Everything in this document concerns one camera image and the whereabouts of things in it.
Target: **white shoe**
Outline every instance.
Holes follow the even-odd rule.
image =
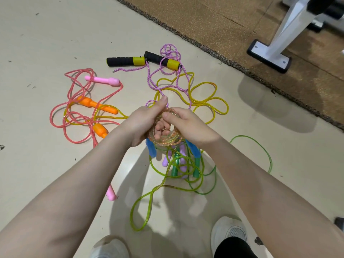
[[[105,236],[91,250],[89,258],[129,258],[129,252],[123,242]]]
[[[243,222],[227,216],[221,217],[213,226],[210,236],[210,246],[212,248],[213,256],[215,255],[215,251],[220,243],[222,243],[224,239],[232,236],[238,237],[247,242]]]

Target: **black and yellow handle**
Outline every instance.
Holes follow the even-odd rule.
[[[161,60],[164,58],[164,57],[162,57],[160,55],[151,53],[149,51],[146,51],[144,53],[144,57],[149,62],[153,62],[153,63],[156,63],[156,64],[160,64]],[[172,60],[172,59],[167,59],[167,58],[164,59],[161,62],[161,65],[163,65],[165,67],[168,67],[169,69],[172,69],[172,70],[178,70],[181,67],[181,65],[180,65],[180,63],[178,61]]]
[[[144,57],[115,57],[106,58],[109,67],[118,66],[143,66],[146,64]]]

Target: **forearm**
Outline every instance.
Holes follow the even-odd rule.
[[[117,127],[4,228],[0,256],[72,257],[129,146]]]
[[[223,138],[205,151],[274,257],[344,257],[344,234]]]

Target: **brown mat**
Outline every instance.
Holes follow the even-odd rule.
[[[344,130],[344,34],[304,30],[281,74],[246,54],[254,39],[271,42],[288,10],[280,0],[118,1]]]

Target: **person's left hand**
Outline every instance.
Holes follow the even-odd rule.
[[[153,107],[140,107],[131,113],[131,115],[125,121],[123,121],[120,126],[124,128],[126,132],[129,132],[132,139],[132,147],[141,144],[141,142],[145,139],[145,133],[152,127],[156,116],[166,107],[167,102],[167,97],[163,96],[154,104]],[[162,128],[160,126],[164,126],[166,130],[170,129],[170,124],[164,120],[161,120],[157,123],[158,130]]]

